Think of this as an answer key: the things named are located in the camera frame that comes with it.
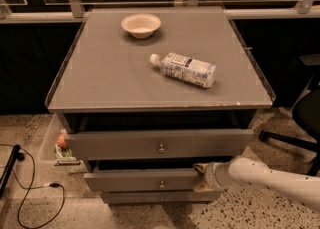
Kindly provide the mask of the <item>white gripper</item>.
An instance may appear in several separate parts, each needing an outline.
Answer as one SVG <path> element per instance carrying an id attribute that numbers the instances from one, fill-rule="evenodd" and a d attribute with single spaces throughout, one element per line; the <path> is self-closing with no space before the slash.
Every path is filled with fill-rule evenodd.
<path id="1" fill-rule="evenodd" d="M 194 192 L 204 193 L 226 189 L 233 185 L 229 175 L 230 163 L 195 163 L 193 168 L 203 174 L 204 182 L 193 188 Z"/>

